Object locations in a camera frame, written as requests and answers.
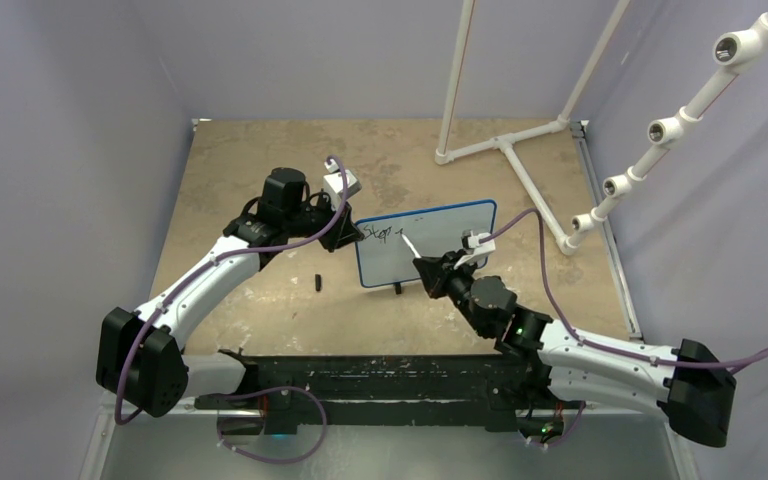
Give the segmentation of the white marker pen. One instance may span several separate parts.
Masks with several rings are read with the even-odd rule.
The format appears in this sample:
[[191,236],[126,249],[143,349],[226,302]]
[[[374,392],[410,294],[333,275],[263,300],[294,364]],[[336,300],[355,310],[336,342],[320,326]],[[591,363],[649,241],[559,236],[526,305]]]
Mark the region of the white marker pen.
[[400,234],[402,241],[405,243],[405,245],[410,250],[411,254],[413,255],[413,258],[418,259],[421,258],[422,255],[419,253],[413,242],[409,239],[407,235],[404,233]]

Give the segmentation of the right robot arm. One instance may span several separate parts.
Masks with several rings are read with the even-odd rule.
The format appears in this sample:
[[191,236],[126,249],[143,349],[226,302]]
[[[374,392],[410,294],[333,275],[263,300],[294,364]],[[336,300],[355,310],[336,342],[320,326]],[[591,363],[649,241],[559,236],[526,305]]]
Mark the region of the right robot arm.
[[479,337],[530,368],[521,381],[529,404],[609,404],[660,418],[697,444],[726,446],[737,381],[705,344],[648,345],[569,330],[520,305],[500,277],[476,277],[474,267],[460,264],[462,255],[411,263],[430,298],[449,299]]

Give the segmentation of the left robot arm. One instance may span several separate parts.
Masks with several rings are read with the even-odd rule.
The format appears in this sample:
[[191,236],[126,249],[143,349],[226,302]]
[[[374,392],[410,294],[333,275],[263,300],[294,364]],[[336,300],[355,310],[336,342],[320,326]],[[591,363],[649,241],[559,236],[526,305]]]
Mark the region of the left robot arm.
[[96,382],[115,396],[114,420],[158,418],[183,398],[220,395],[232,408],[257,399],[258,382],[228,353],[187,355],[190,336],[239,285],[280,253],[317,242],[333,252],[361,239],[350,198],[361,184],[330,156],[323,186],[313,192],[303,172],[279,167],[259,196],[223,229],[181,278],[133,310],[116,307],[101,324]]

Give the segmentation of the blue framed whiteboard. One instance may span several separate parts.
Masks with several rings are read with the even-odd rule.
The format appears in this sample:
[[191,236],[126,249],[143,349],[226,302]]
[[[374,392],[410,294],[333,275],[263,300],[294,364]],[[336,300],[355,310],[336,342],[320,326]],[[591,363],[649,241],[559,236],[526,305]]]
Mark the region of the blue framed whiteboard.
[[497,203],[482,199],[357,221],[363,234],[355,244],[360,285],[376,288],[419,279],[412,264],[414,254],[403,236],[420,254],[438,257],[460,249],[466,231],[493,232],[496,213]]

